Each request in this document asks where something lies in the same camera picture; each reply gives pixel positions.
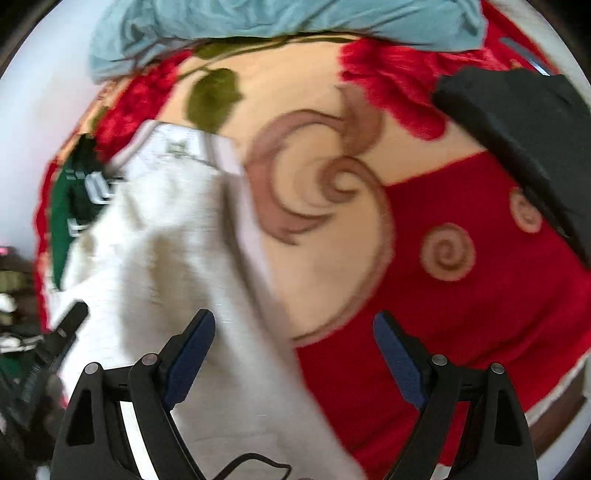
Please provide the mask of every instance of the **red fleece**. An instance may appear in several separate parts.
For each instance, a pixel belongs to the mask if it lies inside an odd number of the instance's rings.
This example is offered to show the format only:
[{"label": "red fleece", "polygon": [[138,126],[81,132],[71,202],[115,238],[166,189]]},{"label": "red fleece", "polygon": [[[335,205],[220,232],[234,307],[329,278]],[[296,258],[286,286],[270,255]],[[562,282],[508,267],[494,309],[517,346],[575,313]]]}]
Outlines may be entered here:
[{"label": "red fleece", "polygon": [[[529,67],[501,37],[543,58],[497,10],[486,3],[483,10],[489,29],[481,51],[418,52],[363,39],[343,48],[343,79],[363,86],[374,105],[413,135],[433,140],[447,122],[430,102],[441,75],[467,64]],[[482,153],[386,187],[396,238],[381,285],[343,328],[298,349],[309,389],[371,480],[387,473],[417,419],[373,338],[372,321],[381,310],[390,310],[431,352],[459,365],[503,363],[525,410],[591,348],[591,275],[546,222],[538,233],[519,228],[509,201],[515,186],[495,157]],[[475,254],[472,269],[457,281],[438,280],[421,263],[426,235],[449,223],[467,233]],[[443,463],[453,462],[461,433],[462,424],[454,422]]]},{"label": "red fleece", "polygon": [[103,161],[123,149],[142,123],[158,116],[178,80],[178,66],[191,55],[191,50],[179,51],[131,80],[96,128],[96,151]]}]

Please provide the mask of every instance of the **green cloth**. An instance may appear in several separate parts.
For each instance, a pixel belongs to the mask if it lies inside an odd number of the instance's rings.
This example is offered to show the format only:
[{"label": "green cloth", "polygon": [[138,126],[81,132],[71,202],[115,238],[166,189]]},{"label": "green cloth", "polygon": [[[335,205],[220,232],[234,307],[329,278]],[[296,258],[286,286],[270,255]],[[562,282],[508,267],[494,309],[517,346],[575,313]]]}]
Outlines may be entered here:
[{"label": "green cloth", "polygon": [[10,378],[20,378],[23,374],[23,365],[18,361],[18,357],[13,353],[7,353],[0,356],[0,370]]},{"label": "green cloth", "polygon": [[87,225],[96,219],[104,207],[89,199],[85,185],[89,174],[96,171],[103,173],[104,165],[98,160],[95,147],[94,138],[82,135],[51,191],[51,252],[53,281],[57,288],[60,288],[68,251],[74,241],[68,229],[68,219],[74,219],[78,225]]}]

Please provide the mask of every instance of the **black cloth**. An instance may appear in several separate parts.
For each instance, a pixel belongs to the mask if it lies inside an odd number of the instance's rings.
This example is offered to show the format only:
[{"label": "black cloth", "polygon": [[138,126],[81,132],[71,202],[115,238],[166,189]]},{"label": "black cloth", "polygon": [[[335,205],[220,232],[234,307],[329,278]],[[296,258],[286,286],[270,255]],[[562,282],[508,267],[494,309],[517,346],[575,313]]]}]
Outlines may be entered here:
[{"label": "black cloth", "polygon": [[467,67],[442,77],[433,103],[490,150],[591,265],[591,114],[563,76]]}]

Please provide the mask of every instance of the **white cloth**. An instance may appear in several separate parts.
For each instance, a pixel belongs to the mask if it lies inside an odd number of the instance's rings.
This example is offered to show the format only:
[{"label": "white cloth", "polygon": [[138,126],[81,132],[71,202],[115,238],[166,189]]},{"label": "white cloth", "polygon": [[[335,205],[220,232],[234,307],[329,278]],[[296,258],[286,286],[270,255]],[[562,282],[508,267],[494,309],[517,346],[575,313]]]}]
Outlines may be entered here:
[{"label": "white cloth", "polygon": [[[285,360],[292,353],[274,340],[278,330],[270,334],[255,314],[225,241],[223,176],[216,168],[170,157],[118,185],[112,204],[73,243],[63,285],[53,326],[76,299],[90,309],[61,370],[68,394],[89,362],[133,364],[160,351],[207,308],[217,320],[216,338],[187,400],[173,410],[205,476],[256,452],[292,465],[293,479],[364,478],[303,387],[295,362]],[[135,444],[137,426],[128,430]],[[138,451],[142,477],[155,478]],[[248,462],[230,479],[283,474]]]}]

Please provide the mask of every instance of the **brown swirl pattern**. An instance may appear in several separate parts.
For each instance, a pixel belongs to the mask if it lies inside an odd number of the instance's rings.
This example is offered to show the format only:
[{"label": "brown swirl pattern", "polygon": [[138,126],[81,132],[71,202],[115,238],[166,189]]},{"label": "brown swirl pattern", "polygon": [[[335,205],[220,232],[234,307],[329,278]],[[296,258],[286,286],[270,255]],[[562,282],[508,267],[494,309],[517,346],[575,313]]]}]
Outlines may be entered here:
[{"label": "brown swirl pattern", "polygon": [[470,273],[476,261],[474,243],[454,223],[431,230],[423,240],[421,264],[427,273],[442,281],[457,281]]},{"label": "brown swirl pattern", "polygon": [[337,205],[352,201],[358,191],[344,190],[337,186],[341,174],[359,178],[374,196],[379,215],[381,239],[368,275],[362,279],[356,293],[340,312],[318,331],[296,340],[306,343],[340,326],[353,316],[371,295],[382,278],[392,258],[394,226],[388,209],[388,199],[377,176],[368,166],[355,158],[370,149],[382,135],[384,113],[365,99],[365,92],[357,85],[339,87],[342,99],[341,116],[332,116],[315,110],[297,110],[285,113],[267,123],[257,133],[246,155],[245,170],[249,178],[255,211],[261,228],[275,239],[297,245],[297,235],[317,229],[327,222],[332,214],[304,215],[286,207],[274,189],[274,171],[277,158],[285,148],[285,139],[302,127],[324,125],[336,131],[340,137],[343,155],[325,162],[320,167],[315,181],[322,196]]},{"label": "brown swirl pattern", "polygon": [[544,221],[542,214],[525,198],[521,189],[514,188],[509,193],[509,208],[520,230],[525,233],[538,233],[541,230]]}]

